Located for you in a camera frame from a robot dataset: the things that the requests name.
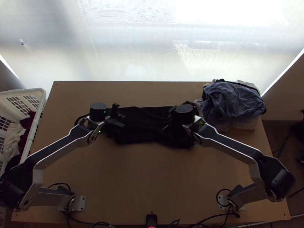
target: laundry basket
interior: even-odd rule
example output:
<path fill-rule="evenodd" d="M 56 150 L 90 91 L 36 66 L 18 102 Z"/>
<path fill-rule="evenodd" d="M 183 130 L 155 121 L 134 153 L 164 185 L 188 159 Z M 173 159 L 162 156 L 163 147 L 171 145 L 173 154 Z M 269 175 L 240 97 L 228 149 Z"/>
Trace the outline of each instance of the laundry basket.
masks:
<path fill-rule="evenodd" d="M 29 117 L 29 111 L 36 112 L 21 156 L 20 163 L 22 163 L 29 154 L 45 104 L 46 91 L 41 88 L 0 92 L 0 176 L 7 164 L 3 156 L 3 143 L 10 123 L 18 123 L 20 120 Z"/>

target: white translucent curtain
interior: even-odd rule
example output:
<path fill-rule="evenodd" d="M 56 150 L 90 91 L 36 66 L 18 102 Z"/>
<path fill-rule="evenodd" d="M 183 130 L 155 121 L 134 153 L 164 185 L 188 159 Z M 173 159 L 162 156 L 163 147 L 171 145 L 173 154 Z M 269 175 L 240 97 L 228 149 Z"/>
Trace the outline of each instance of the white translucent curtain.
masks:
<path fill-rule="evenodd" d="M 53 81 L 211 81 L 261 92 L 304 47 L 302 0 L 0 0 L 0 55 Z"/>

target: wooden table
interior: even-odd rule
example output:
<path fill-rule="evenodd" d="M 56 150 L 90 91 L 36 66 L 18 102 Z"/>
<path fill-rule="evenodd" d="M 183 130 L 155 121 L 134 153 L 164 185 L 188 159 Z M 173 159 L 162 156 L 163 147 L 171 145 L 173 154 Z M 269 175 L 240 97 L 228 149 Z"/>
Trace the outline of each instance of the wooden table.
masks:
<path fill-rule="evenodd" d="M 32 146 L 35 152 L 68 134 L 78 116 L 88 113 L 92 102 L 127 106 L 171 106 L 200 98 L 205 82 L 54 82 Z M 259 120 L 257 129 L 232 129 L 228 137 L 271 155 Z M 170 149 L 157 143 L 118 146 L 101 135 L 90 146 L 79 148 L 45 170 L 45 186 L 67 182 L 76 195 L 86 196 L 85 210 L 77 219 L 111 224 L 144 224 L 151 212 L 159 224 L 181 219 L 196 223 L 223 213 L 215 195 L 221 188 L 252 183 L 249 169 L 228 155 L 196 146 Z M 241 218 L 228 222 L 290 219 L 287 203 L 263 200 L 246 205 Z M 32 207 L 14 213 L 13 221 L 65 223 L 54 207 Z M 210 220 L 222 223 L 223 217 Z"/>

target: crumpled gray shirt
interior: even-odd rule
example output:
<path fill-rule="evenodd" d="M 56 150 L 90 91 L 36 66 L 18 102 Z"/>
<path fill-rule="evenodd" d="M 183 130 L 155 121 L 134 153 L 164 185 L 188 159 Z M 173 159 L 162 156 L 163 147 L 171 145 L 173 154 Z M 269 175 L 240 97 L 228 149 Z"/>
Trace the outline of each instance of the crumpled gray shirt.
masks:
<path fill-rule="evenodd" d="M 245 123 L 266 112 L 266 106 L 255 89 L 229 82 L 215 82 L 204 88 L 202 113 L 212 126 Z"/>

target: floor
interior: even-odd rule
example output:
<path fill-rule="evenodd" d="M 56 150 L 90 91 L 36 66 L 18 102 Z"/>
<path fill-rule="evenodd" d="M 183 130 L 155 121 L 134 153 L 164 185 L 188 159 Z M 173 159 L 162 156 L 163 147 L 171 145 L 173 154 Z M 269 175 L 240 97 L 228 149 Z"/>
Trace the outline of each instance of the floor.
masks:
<path fill-rule="evenodd" d="M 290 131 L 290 126 L 294 122 L 279 122 L 279 121 L 264 121 L 264 128 L 268 137 L 270 147 L 273 152 L 277 151 L 284 141 L 286 135 Z M 301 144 L 294 136 L 291 136 L 287 141 L 285 148 L 280 156 L 280 161 L 286 168 L 293 173 L 296 178 L 296 183 L 291 188 L 290 192 L 304 187 L 304 166 L 301 166 L 295 159 L 304 155 L 304 144 Z M 287 197 L 287 203 L 291 216 L 304 214 L 304 191 L 295 195 L 292 198 Z M 41 223 L 23 223 L 10 221 L 11 213 L 7 213 L 5 228 L 66 228 L 66 224 L 41 224 Z M 271 224 L 255 225 L 255 228 L 295 228 L 303 227 L 304 216 L 296 217 L 291 220 L 272 222 Z M 86 228 L 92 227 L 91 225 L 72 224 L 72 228 Z"/>

